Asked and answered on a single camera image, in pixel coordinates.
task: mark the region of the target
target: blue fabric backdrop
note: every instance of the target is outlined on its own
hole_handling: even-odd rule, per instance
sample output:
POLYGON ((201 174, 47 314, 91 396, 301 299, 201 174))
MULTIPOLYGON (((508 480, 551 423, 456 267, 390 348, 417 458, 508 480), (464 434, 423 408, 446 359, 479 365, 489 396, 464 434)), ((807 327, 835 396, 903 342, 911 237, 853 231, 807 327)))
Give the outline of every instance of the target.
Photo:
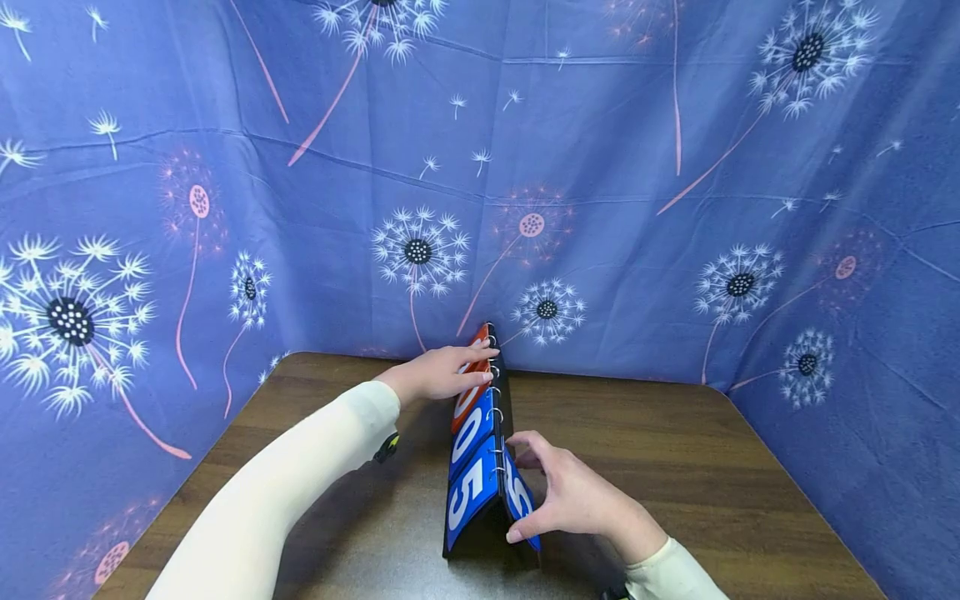
POLYGON ((955 597, 958 11, 8 0, 0 596, 92 594, 285 352, 491 319, 728 393, 891 597, 955 597))

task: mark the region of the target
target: brown tabletop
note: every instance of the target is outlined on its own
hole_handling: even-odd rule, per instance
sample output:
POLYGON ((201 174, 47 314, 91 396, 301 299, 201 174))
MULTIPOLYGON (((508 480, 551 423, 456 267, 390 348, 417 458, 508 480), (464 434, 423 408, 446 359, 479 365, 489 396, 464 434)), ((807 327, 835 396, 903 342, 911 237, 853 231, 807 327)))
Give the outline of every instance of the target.
MULTIPOLYGON (((389 364, 307 353, 284 359, 96 598, 143 598, 233 473, 389 364)), ((719 393, 526 372, 511 372, 510 383, 516 430, 539 430, 642 502, 731 599, 883 598, 719 393)), ((586 536, 544 536, 541 570, 519 567, 506 544, 483 561, 445 561, 451 411, 446 404, 401 413, 396 455, 350 473, 314 505, 287 541, 275 598, 597 598, 622 582, 610 547, 586 536)), ((542 491, 542 476, 526 478, 542 491)))

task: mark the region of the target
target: white sleeve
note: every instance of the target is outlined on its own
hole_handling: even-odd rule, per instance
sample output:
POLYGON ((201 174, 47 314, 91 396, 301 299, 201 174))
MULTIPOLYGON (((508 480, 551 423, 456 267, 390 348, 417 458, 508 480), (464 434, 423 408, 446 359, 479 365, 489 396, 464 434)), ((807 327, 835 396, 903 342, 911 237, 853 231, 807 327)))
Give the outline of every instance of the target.
POLYGON ((274 440, 206 506, 148 600, 270 600, 291 528, 396 432, 399 410, 390 386, 368 381, 274 440))
POLYGON ((627 591, 635 600, 729 600, 673 538, 646 561, 627 567, 627 591))

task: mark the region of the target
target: scoreboard flip card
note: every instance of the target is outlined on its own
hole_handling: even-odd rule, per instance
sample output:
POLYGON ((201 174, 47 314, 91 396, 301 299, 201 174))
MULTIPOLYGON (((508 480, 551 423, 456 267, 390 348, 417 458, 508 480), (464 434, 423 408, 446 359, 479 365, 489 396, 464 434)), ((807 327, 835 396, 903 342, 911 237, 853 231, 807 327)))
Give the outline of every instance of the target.
MULTIPOLYGON (((490 340, 499 348, 490 323, 483 324, 471 343, 490 340)), ((489 361, 465 365, 462 372, 490 372, 490 383, 457 398, 450 423, 451 445, 447 476, 444 557, 450 558, 468 528, 503 529, 534 510, 533 495, 516 469, 505 440, 514 434, 510 387, 503 352, 489 361)), ((506 542, 506 529, 502 531, 506 542)), ((536 557, 540 537, 525 542, 536 557)))

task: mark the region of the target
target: hand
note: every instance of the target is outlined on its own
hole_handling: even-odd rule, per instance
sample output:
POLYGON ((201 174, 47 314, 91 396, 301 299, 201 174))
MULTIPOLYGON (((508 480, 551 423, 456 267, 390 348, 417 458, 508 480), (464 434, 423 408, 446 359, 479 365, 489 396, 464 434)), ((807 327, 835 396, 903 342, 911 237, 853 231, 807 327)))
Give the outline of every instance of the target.
POLYGON ((485 340, 469 348, 447 346, 429 350, 409 363, 384 371, 374 380, 389 385, 401 407, 418 398, 440 400, 456 396, 493 379, 489 372, 457 372, 467 363, 487 360, 500 353, 489 345, 490 341, 485 340))
POLYGON ((538 468, 546 475, 546 499, 507 533, 517 543, 549 531, 594 534, 608 538, 627 564, 640 563, 663 548, 666 533, 630 496, 563 448, 536 431, 521 431, 507 444, 529 447, 516 457, 518 468, 538 468))

